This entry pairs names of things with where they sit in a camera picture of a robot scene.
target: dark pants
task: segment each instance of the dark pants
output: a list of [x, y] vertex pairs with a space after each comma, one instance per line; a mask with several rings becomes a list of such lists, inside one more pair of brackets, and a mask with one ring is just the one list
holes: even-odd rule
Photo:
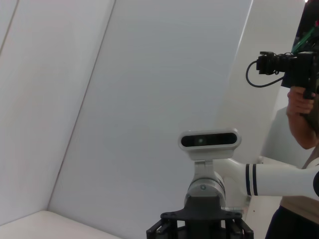
[[270, 222], [266, 239], [319, 239], [319, 225], [280, 206]]

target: black mount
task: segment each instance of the black mount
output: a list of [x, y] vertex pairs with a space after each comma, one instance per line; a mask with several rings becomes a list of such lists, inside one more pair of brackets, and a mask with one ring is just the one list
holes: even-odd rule
[[[184, 209], [163, 213], [147, 230], [147, 239], [253, 239], [242, 214], [221, 210], [218, 197], [190, 197]], [[184, 227], [177, 227], [184, 221]]]

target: camera lens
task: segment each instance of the camera lens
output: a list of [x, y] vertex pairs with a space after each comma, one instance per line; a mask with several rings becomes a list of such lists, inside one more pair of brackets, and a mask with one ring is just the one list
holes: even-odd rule
[[181, 139], [181, 144], [184, 147], [196, 147], [234, 144], [236, 141], [237, 136], [234, 133], [216, 133], [184, 136]]

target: hand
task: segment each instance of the hand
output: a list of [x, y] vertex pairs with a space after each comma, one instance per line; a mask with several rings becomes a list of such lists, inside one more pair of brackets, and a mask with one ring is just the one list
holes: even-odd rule
[[300, 114], [309, 114], [314, 107], [314, 100], [304, 99], [305, 88], [292, 86], [288, 93], [289, 103], [287, 107], [288, 116], [299, 116]]

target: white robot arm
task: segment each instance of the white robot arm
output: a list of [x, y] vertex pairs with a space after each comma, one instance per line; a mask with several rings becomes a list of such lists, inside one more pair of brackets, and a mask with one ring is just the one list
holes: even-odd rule
[[189, 196], [219, 196], [225, 204], [221, 178], [230, 177], [247, 195], [305, 196], [319, 201], [319, 166], [297, 169], [271, 164], [241, 164], [231, 159], [241, 138], [235, 129], [185, 132], [179, 146], [195, 161]]

